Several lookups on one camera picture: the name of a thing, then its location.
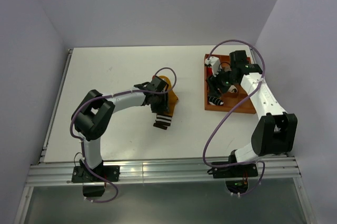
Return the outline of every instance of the robotic arm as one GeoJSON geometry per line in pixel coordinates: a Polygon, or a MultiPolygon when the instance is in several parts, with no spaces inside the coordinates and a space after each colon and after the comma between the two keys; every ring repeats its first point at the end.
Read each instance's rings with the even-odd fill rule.
{"type": "Polygon", "coordinates": [[[211,56],[205,60],[205,65],[212,69],[207,83],[213,95],[220,97],[234,84],[240,84],[249,95],[262,82],[251,97],[259,122],[251,142],[231,153],[231,162],[254,161],[265,155],[291,151],[297,127],[296,115],[288,114],[280,106],[262,78],[261,68],[258,64],[249,64],[244,50],[230,53],[230,60],[231,70],[227,72],[220,67],[219,58],[211,56]]]}
{"type": "MultiPolygon", "coordinates": [[[[106,176],[101,156],[101,136],[105,133],[111,116],[129,107],[145,105],[150,105],[153,113],[162,114],[168,112],[168,93],[158,94],[166,91],[167,88],[168,83],[166,81],[154,76],[150,83],[135,85],[116,97],[98,99],[80,110],[74,120],[74,126],[83,140],[88,167],[94,173],[101,177],[106,176]]],[[[103,96],[103,94],[96,90],[89,91],[76,111],[89,100],[100,96],[103,96]]],[[[83,169],[83,177],[89,181],[94,181],[94,176],[88,171],[82,160],[80,160],[80,165],[83,169]]]]}

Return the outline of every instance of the white robotic arm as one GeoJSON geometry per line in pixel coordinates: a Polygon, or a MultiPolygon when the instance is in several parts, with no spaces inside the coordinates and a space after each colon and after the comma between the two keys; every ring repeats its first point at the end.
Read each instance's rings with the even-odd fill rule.
{"type": "Polygon", "coordinates": [[[250,98],[259,122],[251,142],[232,152],[232,162],[254,161],[265,155],[291,151],[297,127],[296,116],[288,114],[280,106],[262,78],[259,65],[250,64],[244,50],[230,53],[230,59],[231,71],[227,72],[219,66],[219,58],[211,56],[205,60],[205,66],[212,69],[207,83],[214,96],[220,98],[233,84],[240,84],[249,95],[262,82],[260,89],[250,98]]]}
{"type": "MultiPolygon", "coordinates": [[[[115,106],[112,114],[125,108],[142,106],[144,104],[145,94],[134,92],[135,90],[139,90],[139,88],[136,87],[132,87],[131,90],[133,91],[132,93],[106,99],[107,102],[112,103],[115,106]]],[[[101,156],[101,137],[98,137],[95,140],[87,140],[82,134],[81,137],[84,140],[86,161],[89,167],[94,169],[103,161],[101,156]]]]}

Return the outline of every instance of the wire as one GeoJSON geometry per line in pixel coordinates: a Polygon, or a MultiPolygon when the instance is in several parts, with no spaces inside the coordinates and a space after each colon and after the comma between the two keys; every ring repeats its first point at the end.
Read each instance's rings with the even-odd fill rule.
{"type": "Polygon", "coordinates": [[[75,123],[75,120],[76,120],[76,117],[78,116],[78,114],[80,113],[80,111],[85,107],[87,106],[88,104],[90,104],[91,102],[94,102],[96,100],[100,100],[100,99],[109,99],[109,98],[113,98],[113,97],[116,97],[116,96],[120,96],[120,95],[125,95],[125,94],[130,94],[130,93],[150,93],[150,94],[167,94],[169,93],[170,91],[173,90],[173,88],[175,87],[175,84],[177,83],[177,75],[175,73],[175,71],[170,68],[170,67],[163,67],[161,69],[159,69],[155,74],[154,76],[156,76],[159,72],[161,72],[162,70],[165,70],[165,69],[168,69],[170,70],[173,75],[174,75],[174,83],[171,87],[170,90],[167,90],[167,91],[163,91],[163,92],[158,92],[158,91],[148,91],[148,90],[128,90],[128,91],[122,91],[120,93],[116,93],[114,95],[105,95],[105,96],[99,96],[99,97],[96,97],[96,98],[92,98],[88,101],[86,101],[81,107],[79,107],[79,109],[76,111],[76,113],[74,114],[73,118],[72,118],[72,121],[70,123],[70,135],[76,139],[79,139],[81,141],[81,149],[82,149],[82,156],[83,156],[83,163],[86,167],[86,169],[93,175],[95,176],[96,178],[99,178],[101,181],[105,182],[105,183],[108,183],[110,184],[113,188],[115,188],[116,190],[116,193],[115,195],[110,198],[110,199],[107,199],[107,200],[96,200],[96,199],[90,199],[90,198],[85,198],[86,200],[89,200],[91,202],[94,202],[94,203],[106,203],[106,202],[110,202],[112,200],[114,200],[117,195],[118,195],[118,188],[116,187],[115,184],[113,184],[111,181],[101,177],[100,175],[94,173],[91,168],[89,167],[87,161],[86,161],[86,158],[85,158],[85,149],[84,149],[84,139],[81,137],[81,136],[77,136],[74,134],[74,123],[75,123]]]}
{"type": "Polygon", "coordinates": [[[244,172],[244,176],[243,176],[242,180],[243,180],[243,183],[244,183],[245,185],[248,184],[248,173],[247,173],[246,170],[245,170],[245,172],[244,172]]]}
{"type": "MultiPolygon", "coordinates": [[[[262,76],[261,76],[261,79],[264,78],[264,75],[265,75],[265,63],[264,63],[264,60],[263,60],[263,57],[262,55],[260,54],[260,52],[251,44],[245,42],[245,41],[241,41],[241,40],[237,40],[237,39],[230,39],[230,40],[225,40],[219,44],[217,44],[212,50],[211,52],[209,53],[209,57],[208,59],[212,56],[212,53],[215,51],[216,48],[218,48],[220,45],[222,44],[225,44],[225,43],[229,43],[229,42],[237,42],[237,43],[241,43],[241,44],[245,44],[245,45],[248,45],[249,47],[251,47],[256,53],[257,55],[259,56],[260,60],[261,60],[261,63],[262,63],[262,76]]],[[[219,130],[219,128],[223,125],[223,123],[228,119],[228,117],[232,114],[232,112],[234,112],[238,107],[240,107],[243,103],[245,103],[247,100],[249,100],[261,87],[262,85],[262,82],[259,81],[257,87],[255,90],[253,90],[247,97],[245,97],[242,101],[240,101],[239,103],[237,103],[226,115],[225,117],[220,121],[220,123],[217,125],[217,127],[214,129],[214,131],[211,133],[209,139],[207,140],[206,144],[205,144],[205,147],[204,147],[204,150],[203,150],[203,153],[202,153],[202,159],[204,161],[204,163],[209,166],[209,167],[212,167],[212,168],[224,168],[224,167],[231,167],[231,166],[237,166],[237,165],[248,165],[248,164],[255,164],[255,163],[261,163],[263,164],[263,169],[262,169],[262,172],[261,172],[261,176],[260,178],[258,179],[256,185],[250,189],[249,191],[245,192],[244,194],[241,194],[241,195],[246,195],[248,193],[250,193],[252,190],[254,190],[261,182],[262,178],[263,178],[263,175],[264,175],[264,170],[265,170],[265,163],[264,161],[247,161],[247,162],[236,162],[236,163],[233,163],[233,164],[226,164],[226,165],[213,165],[209,162],[207,162],[206,160],[206,151],[207,151],[207,148],[211,142],[211,140],[213,139],[214,135],[216,134],[216,132],[219,130]]]]}
{"type": "Polygon", "coordinates": [[[244,191],[242,189],[239,189],[239,188],[236,188],[236,187],[227,187],[228,191],[230,192],[236,192],[236,193],[240,193],[240,194],[243,194],[244,191]]]}
{"type": "Polygon", "coordinates": [[[82,155],[82,153],[81,153],[81,152],[77,152],[77,153],[75,154],[75,156],[74,156],[74,166],[75,166],[75,167],[76,167],[75,158],[77,157],[78,154],[81,154],[81,155],[82,155]]]}

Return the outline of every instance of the gray wall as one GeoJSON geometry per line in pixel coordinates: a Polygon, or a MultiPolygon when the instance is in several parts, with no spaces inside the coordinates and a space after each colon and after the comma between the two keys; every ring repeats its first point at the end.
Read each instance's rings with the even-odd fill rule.
{"type": "Polygon", "coordinates": [[[41,152],[66,51],[37,0],[0,6],[0,222],[12,223],[41,152]]]}
{"type": "Polygon", "coordinates": [[[69,47],[255,43],[276,0],[39,0],[69,47]]]}
{"type": "Polygon", "coordinates": [[[337,0],[278,0],[257,40],[275,96],[299,119],[294,153],[319,223],[336,223],[337,0]]]}

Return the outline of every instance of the white table surface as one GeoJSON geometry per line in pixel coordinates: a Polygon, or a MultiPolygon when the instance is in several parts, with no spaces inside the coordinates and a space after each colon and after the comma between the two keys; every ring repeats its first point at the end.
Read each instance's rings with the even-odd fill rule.
{"type": "MultiPolygon", "coordinates": [[[[161,67],[176,71],[174,89],[179,98],[171,127],[153,127],[155,114],[149,106],[119,111],[102,136],[104,160],[172,159],[201,157],[204,145],[224,112],[204,110],[204,55],[213,46],[156,46],[75,48],[49,136],[45,162],[72,161],[81,151],[70,136],[71,115],[87,92],[116,93],[151,81],[161,67]]],[[[228,55],[245,45],[220,46],[215,54],[228,55]]],[[[161,72],[173,82],[173,74],[161,72]]],[[[246,145],[257,124],[257,115],[233,113],[213,138],[208,157],[228,156],[246,145]]]]}

